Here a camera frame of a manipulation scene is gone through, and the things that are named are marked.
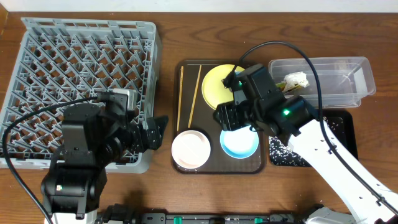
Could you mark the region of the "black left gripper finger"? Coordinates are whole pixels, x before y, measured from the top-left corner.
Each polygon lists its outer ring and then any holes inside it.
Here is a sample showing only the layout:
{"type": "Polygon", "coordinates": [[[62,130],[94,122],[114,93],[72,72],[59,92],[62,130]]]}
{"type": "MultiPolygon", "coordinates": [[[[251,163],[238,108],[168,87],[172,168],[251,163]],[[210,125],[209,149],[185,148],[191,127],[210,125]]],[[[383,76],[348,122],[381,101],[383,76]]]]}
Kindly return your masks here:
{"type": "Polygon", "coordinates": [[[162,135],[160,127],[154,126],[153,128],[146,129],[146,148],[151,150],[158,150],[162,145],[162,135]]]}
{"type": "Polygon", "coordinates": [[[164,133],[169,122],[167,115],[150,117],[146,119],[148,129],[157,130],[159,133],[164,133]]]}

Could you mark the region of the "light blue bowl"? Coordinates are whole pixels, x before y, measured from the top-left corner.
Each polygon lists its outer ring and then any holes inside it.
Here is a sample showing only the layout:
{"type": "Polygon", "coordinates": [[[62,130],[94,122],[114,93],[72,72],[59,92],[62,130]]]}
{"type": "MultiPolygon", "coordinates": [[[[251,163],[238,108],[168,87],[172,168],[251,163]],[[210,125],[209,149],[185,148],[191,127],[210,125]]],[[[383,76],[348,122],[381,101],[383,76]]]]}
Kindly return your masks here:
{"type": "Polygon", "coordinates": [[[257,132],[246,126],[235,131],[222,131],[220,134],[222,150],[232,158],[245,159],[252,156],[259,146],[257,132]]]}

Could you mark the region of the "pink white bowl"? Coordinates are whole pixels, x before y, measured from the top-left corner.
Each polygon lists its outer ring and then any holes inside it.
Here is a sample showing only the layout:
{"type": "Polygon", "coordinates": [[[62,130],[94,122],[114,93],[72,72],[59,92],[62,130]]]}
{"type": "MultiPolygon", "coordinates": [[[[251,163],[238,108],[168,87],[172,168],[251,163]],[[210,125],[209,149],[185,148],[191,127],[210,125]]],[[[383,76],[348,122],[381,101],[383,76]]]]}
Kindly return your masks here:
{"type": "Polygon", "coordinates": [[[197,169],[204,165],[211,154],[208,138],[196,130],[178,134],[172,142],[172,158],[185,169],[197,169]]]}

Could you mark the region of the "colourful snack wrapper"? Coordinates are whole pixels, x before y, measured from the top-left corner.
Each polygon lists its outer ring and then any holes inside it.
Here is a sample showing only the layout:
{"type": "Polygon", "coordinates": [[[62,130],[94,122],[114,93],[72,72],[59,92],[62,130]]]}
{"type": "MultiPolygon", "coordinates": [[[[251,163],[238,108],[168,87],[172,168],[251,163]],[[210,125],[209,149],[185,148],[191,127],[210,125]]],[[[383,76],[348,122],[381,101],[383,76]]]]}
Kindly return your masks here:
{"type": "Polygon", "coordinates": [[[301,88],[300,85],[293,85],[293,86],[288,86],[286,82],[280,82],[276,84],[277,88],[283,93],[283,94],[287,94],[291,91],[297,90],[299,88],[301,88]]]}

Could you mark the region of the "cooked rice pile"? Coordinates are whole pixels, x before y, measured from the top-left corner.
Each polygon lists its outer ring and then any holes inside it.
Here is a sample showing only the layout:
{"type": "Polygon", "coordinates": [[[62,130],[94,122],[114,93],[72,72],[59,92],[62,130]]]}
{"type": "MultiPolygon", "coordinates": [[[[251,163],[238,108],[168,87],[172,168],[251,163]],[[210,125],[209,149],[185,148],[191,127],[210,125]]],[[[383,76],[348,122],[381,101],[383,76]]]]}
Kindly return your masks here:
{"type": "MultiPolygon", "coordinates": [[[[324,117],[333,134],[346,144],[345,125],[340,117],[324,117]]],[[[269,137],[269,156],[275,166],[310,167],[310,164],[298,154],[284,146],[277,137],[269,137]]]]}

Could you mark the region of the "white tissue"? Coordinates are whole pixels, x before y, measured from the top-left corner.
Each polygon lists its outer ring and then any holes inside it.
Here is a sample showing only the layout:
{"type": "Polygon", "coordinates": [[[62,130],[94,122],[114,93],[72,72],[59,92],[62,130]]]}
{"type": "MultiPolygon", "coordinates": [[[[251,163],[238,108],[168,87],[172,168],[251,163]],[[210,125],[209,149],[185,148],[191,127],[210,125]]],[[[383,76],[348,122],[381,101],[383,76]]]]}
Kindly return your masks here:
{"type": "Polygon", "coordinates": [[[304,72],[290,73],[284,77],[284,90],[293,90],[294,88],[306,88],[309,86],[307,74],[304,72]]]}

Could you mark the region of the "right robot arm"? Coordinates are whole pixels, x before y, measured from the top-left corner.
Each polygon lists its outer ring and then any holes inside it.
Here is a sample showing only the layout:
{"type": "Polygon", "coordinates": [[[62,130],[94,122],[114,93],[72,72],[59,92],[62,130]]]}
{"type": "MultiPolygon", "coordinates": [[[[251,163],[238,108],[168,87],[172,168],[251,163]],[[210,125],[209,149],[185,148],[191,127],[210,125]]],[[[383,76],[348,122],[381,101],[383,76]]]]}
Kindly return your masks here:
{"type": "Polygon", "coordinates": [[[242,72],[231,70],[222,84],[233,100],[221,103],[213,113],[225,131],[250,126],[277,137],[304,158],[338,194],[349,213],[326,207],[314,210],[301,223],[397,223],[397,194],[381,184],[340,143],[305,98],[284,94],[308,86],[303,72],[288,74],[276,84],[266,68],[253,65],[242,72]]]}

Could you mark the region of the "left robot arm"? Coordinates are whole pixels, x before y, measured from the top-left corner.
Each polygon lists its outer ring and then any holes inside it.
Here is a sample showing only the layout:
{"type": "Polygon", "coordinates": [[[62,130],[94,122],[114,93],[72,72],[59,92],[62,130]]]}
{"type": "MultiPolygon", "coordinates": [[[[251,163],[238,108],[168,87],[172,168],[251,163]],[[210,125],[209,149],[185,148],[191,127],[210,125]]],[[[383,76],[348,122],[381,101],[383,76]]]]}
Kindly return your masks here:
{"type": "Polygon", "coordinates": [[[133,124],[124,103],[68,107],[62,122],[63,144],[42,181],[45,211],[71,213],[82,220],[98,209],[107,182],[106,166],[119,160],[124,151],[157,150],[168,121],[163,115],[149,118],[146,128],[133,124]]]}

